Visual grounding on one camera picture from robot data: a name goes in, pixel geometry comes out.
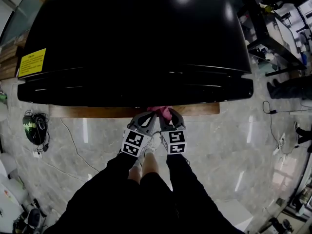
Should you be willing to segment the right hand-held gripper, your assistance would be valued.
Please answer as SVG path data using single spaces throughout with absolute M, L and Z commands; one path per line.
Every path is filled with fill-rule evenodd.
M 187 142 L 184 130 L 186 129 L 183 116 L 173 108 L 169 108 L 171 120 L 159 117 L 161 128 L 161 142 L 167 154 L 183 154 L 186 151 Z

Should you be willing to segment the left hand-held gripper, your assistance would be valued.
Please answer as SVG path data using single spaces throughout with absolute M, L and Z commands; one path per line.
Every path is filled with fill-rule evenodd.
M 156 120 L 156 113 L 151 111 L 134 116 L 128 124 L 128 128 L 124 130 L 121 152 L 139 157 L 152 138 L 145 134 L 152 133 Z

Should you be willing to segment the black desk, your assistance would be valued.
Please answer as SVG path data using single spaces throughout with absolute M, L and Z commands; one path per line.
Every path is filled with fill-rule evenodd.
M 277 13 L 267 12 L 257 0 L 247 0 L 237 16 L 248 52 L 266 77 L 307 69 L 292 31 Z

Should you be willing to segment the person's body in black clothing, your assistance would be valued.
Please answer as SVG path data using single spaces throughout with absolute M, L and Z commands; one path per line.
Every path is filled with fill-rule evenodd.
M 215 234 L 208 230 L 207 224 L 200 227 L 189 222 L 182 223 L 176 207 L 173 187 L 167 186 L 158 173 L 149 172 L 137 183 L 140 191 L 139 199 L 115 218 L 83 217 L 67 220 L 60 217 L 54 225 L 44 231 L 44 234 L 101 234 L 106 231 L 128 234 L 135 230 L 171 234 L 199 230 Z

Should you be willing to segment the person's left forearm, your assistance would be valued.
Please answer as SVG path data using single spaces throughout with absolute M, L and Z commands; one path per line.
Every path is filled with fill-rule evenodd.
M 115 218 L 139 199 L 139 184 L 128 179 L 137 158 L 119 153 L 105 169 L 77 190 L 61 217 L 67 220 Z

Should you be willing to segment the person's right forearm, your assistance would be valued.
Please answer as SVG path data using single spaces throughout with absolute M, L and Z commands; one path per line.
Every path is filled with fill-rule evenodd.
M 166 163 L 182 223 L 189 222 L 200 227 L 207 224 L 211 233 L 235 234 L 238 232 L 219 211 L 183 155 L 167 155 Z

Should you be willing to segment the black mini fridge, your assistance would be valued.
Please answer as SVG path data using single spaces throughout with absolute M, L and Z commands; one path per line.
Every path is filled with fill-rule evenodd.
M 46 0 L 19 68 L 20 101 L 174 106 L 251 98 L 229 0 Z

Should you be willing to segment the pink cleaning cloth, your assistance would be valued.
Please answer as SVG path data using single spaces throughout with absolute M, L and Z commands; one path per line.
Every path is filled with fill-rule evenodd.
M 172 114 L 170 112 L 171 106 L 156 106 L 148 107 L 147 111 L 156 112 L 159 116 L 162 116 L 166 120 L 172 119 Z

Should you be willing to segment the wooden steps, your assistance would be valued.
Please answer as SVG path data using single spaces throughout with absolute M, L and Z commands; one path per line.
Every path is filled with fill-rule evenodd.
M 16 76 L 18 66 L 20 64 L 20 57 L 22 48 L 20 46 L 12 45 L 6 47 L 0 53 L 0 81 L 14 78 Z

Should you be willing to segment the wooden table with black legs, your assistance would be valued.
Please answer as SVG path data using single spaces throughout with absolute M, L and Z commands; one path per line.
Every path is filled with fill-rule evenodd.
M 49 105 L 51 118 L 132 118 L 147 111 L 146 108 L 132 107 L 76 107 Z M 174 106 L 174 110 L 182 116 L 217 115 L 220 113 L 219 103 L 205 103 Z

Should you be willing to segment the person's right white shoe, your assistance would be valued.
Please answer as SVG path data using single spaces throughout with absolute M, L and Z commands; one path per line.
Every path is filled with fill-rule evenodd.
M 155 132 L 149 141 L 145 154 L 154 153 L 161 144 L 161 133 Z

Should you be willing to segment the white cabinet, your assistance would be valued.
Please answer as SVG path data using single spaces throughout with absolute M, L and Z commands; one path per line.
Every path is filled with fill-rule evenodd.
M 215 201 L 222 215 L 237 229 L 245 232 L 253 215 L 237 200 Z

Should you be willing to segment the black and green helmet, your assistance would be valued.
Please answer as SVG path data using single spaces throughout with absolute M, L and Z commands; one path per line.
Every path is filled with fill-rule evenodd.
M 28 140 L 37 146 L 49 143 L 48 117 L 45 113 L 32 113 L 27 110 L 22 119 L 22 124 Z

